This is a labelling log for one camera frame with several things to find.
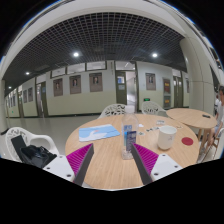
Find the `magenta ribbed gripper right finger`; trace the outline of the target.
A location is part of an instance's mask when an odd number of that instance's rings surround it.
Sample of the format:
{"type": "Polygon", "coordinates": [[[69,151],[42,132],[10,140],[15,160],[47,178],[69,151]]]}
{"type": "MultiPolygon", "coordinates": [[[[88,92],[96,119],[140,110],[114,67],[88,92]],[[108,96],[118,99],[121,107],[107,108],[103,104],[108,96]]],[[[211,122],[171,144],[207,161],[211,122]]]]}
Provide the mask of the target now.
{"type": "Polygon", "coordinates": [[[152,182],[150,175],[159,155],[136,143],[132,144],[131,152],[137,165],[142,183],[144,185],[150,184],[152,182]]]}

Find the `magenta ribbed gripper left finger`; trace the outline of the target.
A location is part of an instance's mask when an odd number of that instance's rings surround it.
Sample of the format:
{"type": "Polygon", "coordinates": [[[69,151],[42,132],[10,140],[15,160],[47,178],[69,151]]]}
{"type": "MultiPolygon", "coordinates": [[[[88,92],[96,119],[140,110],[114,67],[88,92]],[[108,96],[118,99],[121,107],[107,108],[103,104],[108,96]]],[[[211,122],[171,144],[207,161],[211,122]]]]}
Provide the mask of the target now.
{"type": "Polygon", "coordinates": [[[74,183],[81,186],[94,154],[93,144],[88,144],[66,156],[69,165],[71,166],[75,179],[74,183]]]}

